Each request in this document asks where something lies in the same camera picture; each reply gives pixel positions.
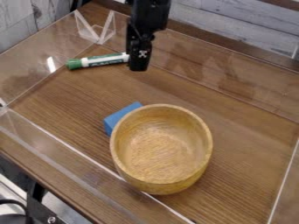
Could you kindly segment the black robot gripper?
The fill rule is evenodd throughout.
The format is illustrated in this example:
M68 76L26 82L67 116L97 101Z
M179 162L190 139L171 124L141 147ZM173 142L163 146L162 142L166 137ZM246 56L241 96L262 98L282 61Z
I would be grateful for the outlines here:
M126 28L126 53L130 54L129 66L133 71L147 70L153 54L153 42L137 37L137 31L142 36L151 36L166 29L171 3L173 0L129 0L131 24Z

